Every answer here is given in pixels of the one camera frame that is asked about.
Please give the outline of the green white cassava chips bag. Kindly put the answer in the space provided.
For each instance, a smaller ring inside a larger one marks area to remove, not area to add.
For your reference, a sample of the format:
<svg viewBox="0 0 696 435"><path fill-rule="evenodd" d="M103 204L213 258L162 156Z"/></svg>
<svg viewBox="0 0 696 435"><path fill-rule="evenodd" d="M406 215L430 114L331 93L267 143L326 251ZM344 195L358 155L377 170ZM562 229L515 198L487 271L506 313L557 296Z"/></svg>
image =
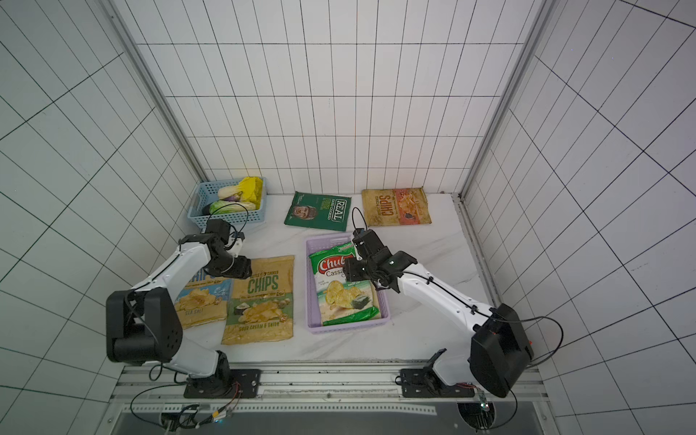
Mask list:
<svg viewBox="0 0 696 435"><path fill-rule="evenodd" d="M308 258L315 279L321 326L338 326L382 317L380 303L369 280L349 282L344 273L347 259L355 259L352 243L318 251Z"/></svg>

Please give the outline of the sea salt chips bag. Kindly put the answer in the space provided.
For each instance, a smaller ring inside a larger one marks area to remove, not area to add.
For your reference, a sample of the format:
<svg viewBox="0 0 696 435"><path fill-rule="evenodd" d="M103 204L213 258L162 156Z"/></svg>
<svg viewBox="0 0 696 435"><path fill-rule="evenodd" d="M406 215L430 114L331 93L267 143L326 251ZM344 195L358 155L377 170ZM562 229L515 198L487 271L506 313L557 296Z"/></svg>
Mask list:
<svg viewBox="0 0 696 435"><path fill-rule="evenodd" d="M177 296L174 307L183 329L224 321L233 280L199 270Z"/></svg>

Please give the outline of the sour cream onion chips bag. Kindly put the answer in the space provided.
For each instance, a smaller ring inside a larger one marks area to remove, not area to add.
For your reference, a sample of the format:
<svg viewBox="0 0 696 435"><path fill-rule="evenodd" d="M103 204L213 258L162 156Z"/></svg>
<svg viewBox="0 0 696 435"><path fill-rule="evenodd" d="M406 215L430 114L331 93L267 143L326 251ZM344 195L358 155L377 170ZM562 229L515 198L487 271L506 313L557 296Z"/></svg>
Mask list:
<svg viewBox="0 0 696 435"><path fill-rule="evenodd" d="M251 261L252 275L235 279L221 344L279 342L294 336L293 256Z"/></svg>

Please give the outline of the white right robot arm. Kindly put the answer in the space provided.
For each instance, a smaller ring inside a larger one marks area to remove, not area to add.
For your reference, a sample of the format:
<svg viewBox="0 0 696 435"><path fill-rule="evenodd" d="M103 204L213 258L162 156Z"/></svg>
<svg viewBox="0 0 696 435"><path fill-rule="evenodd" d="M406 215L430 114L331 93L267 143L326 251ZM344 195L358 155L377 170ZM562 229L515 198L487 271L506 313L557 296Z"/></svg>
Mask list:
<svg viewBox="0 0 696 435"><path fill-rule="evenodd" d="M403 251L393 253L367 228L353 232L357 257L344 262L349 281L368 280L434 309L462 331L468 347L461 353L443 348L424 368L400 376L411 391L443 397L467 386L498 398L511 393L530 366L534 353L517 312L506 304L493 307L458 292Z"/></svg>

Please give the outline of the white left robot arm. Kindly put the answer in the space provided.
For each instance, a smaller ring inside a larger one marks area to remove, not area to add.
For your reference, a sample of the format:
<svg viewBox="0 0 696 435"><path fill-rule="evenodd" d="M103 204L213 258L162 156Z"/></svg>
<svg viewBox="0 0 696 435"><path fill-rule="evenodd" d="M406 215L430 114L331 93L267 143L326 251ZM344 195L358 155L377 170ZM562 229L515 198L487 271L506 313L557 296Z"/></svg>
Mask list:
<svg viewBox="0 0 696 435"><path fill-rule="evenodd" d="M175 300L201 270L212 277L251 277L251 260L241 255L242 230L214 219L199 234L178 242L173 254L129 290L106 302L106 354L114 363L162 364L187 377L187 397L213 399L234 390L228 357L184 336Z"/></svg>

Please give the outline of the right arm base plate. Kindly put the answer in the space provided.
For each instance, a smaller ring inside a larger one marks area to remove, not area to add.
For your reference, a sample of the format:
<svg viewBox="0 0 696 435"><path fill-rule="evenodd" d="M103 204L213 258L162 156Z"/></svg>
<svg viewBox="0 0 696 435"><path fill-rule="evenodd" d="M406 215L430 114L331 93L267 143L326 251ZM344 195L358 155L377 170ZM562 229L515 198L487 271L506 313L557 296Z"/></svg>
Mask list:
<svg viewBox="0 0 696 435"><path fill-rule="evenodd" d="M402 389L402 396L411 399L473 398L476 388L471 385L447 386L431 369L401 369L395 383Z"/></svg>

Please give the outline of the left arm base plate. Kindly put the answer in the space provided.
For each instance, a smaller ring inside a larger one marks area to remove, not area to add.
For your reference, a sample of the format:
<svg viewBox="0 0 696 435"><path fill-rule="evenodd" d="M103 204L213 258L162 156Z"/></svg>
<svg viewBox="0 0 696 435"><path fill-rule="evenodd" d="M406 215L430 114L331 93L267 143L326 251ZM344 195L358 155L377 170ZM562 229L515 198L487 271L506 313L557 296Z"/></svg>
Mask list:
<svg viewBox="0 0 696 435"><path fill-rule="evenodd" d="M207 378L188 379L183 396L186 399L254 399L261 374L258 369L228 370Z"/></svg>

